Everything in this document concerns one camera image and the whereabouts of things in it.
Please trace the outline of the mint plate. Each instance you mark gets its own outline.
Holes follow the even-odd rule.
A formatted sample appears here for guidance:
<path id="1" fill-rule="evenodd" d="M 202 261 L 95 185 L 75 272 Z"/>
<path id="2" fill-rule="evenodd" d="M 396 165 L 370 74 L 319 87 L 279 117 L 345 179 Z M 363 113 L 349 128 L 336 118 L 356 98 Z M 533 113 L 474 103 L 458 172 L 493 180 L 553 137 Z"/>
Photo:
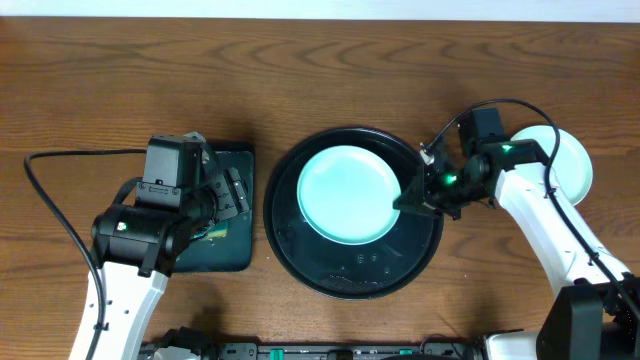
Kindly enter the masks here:
<path id="1" fill-rule="evenodd" d="M 333 146 L 313 155 L 302 167 L 296 197 L 305 221 L 322 237 L 341 245 L 361 246 L 385 236 L 400 212 L 397 175 L 371 150 Z"/>
<path id="2" fill-rule="evenodd" d="M 559 150 L 552 167 L 563 192 L 572 205 L 577 205 L 590 191 L 593 166 L 587 150 L 573 135 L 562 129 L 559 133 Z M 535 125 L 520 130 L 511 140 L 535 140 L 551 156 L 556 136 L 551 126 Z"/>

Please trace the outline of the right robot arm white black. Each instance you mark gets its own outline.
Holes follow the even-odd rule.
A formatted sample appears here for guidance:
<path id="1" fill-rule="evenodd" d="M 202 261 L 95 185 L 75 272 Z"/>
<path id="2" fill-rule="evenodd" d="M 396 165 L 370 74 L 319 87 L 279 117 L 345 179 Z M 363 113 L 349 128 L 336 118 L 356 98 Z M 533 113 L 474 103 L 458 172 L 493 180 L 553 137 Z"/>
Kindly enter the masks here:
<path id="1" fill-rule="evenodd" d="M 537 332 L 485 336 L 485 359 L 636 359 L 639 279 L 597 239 L 534 140 L 485 143 L 455 169 L 442 159 L 418 168 L 394 207 L 457 219 L 469 203 L 497 202 L 524 233 L 555 301 Z"/>

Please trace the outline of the green yellow sponge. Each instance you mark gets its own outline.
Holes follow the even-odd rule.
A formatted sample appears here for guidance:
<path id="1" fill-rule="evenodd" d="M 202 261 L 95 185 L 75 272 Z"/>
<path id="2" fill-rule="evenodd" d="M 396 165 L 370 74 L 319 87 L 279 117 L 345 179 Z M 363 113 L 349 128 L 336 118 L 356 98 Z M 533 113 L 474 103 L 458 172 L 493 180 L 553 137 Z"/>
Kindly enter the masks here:
<path id="1" fill-rule="evenodd" d="M 227 223 L 220 223 L 212 228 L 210 228 L 205 236 L 204 239 L 205 240 L 211 240 L 211 239 L 215 239 L 215 238 L 224 238 L 226 237 L 228 234 L 228 224 Z"/>

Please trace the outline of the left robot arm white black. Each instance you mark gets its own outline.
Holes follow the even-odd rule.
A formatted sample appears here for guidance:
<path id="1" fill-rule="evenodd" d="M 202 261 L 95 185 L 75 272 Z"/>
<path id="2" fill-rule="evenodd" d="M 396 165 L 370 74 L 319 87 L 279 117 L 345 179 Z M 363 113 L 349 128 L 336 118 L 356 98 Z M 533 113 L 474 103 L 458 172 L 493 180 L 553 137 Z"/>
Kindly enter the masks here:
<path id="1" fill-rule="evenodd" d="M 94 221 L 92 256 L 73 359 L 134 359 L 174 273 L 235 272 L 252 251 L 253 169 L 149 166 Z"/>

